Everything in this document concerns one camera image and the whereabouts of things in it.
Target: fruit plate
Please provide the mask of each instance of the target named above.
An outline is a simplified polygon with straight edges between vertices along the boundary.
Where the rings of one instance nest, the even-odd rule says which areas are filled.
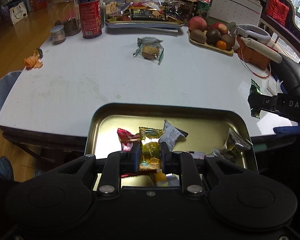
[[[201,47],[205,47],[205,48],[208,48],[208,49],[213,49],[213,50],[216,50],[216,51],[219,51],[219,52],[222,52],[224,54],[228,54],[228,55],[233,55],[234,54],[234,51],[233,49],[231,50],[224,50],[224,49],[218,49],[217,47],[215,46],[212,46],[212,45],[208,45],[206,42],[205,43],[199,43],[197,41],[194,41],[190,38],[190,32],[188,32],[188,35],[189,35],[189,41],[190,43],[194,44],[194,45],[199,45]]]

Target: shopping bag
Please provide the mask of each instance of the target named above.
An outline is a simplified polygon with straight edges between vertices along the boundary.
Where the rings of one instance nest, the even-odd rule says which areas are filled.
[[[19,3],[17,6],[10,8],[10,18],[15,25],[17,22],[21,21],[23,18],[27,17],[27,10],[23,2]]]

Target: open tin box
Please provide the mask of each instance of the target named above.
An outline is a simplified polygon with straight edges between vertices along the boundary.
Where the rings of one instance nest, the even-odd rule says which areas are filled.
[[[154,27],[154,28],[171,28],[178,29],[184,25],[184,22],[176,19],[170,15],[167,15],[167,21],[151,21],[151,20],[122,20],[128,18],[130,10],[124,13],[122,16],[110,17],[107,15],[105,19],[105,25],[109,28],[140,28],[140,27]]]
[[[137,134],[139,127],[163,129],[165,119],[178,129],[189,133],[186,138],[177,140],[173,151],[209,154],[214,149],[222,149],[229,127],[250,141],[243,119],[231,111],[112,103],[102,106],[93,115],[85,154],[94,154],[97,159],[106,158],[109,153],[121,150],[118,128]],[[258,172],[253,148],[242,152],[236,164]],[[121,182],[122,186],[151,186],[151,179],[145,175],[122,178]]]

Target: red apple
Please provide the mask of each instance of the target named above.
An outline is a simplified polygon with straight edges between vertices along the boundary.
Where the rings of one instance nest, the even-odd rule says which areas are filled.
[[[188,29],[189,31],[193,30],[200,30],[204,32],[207,28],[207,22],[205,19],[201,18],[200,16],[195,16],[188,21]]]
[[[228,28],[223,23],[215,23],[211,25],[210,29],[217,29],[221,35],[228,34]]]

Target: calendar page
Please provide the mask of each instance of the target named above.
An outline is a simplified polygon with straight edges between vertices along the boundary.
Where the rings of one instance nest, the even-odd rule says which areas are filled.
[[[262,6],[252,0],[212,0],[210,17],[258,26]]]

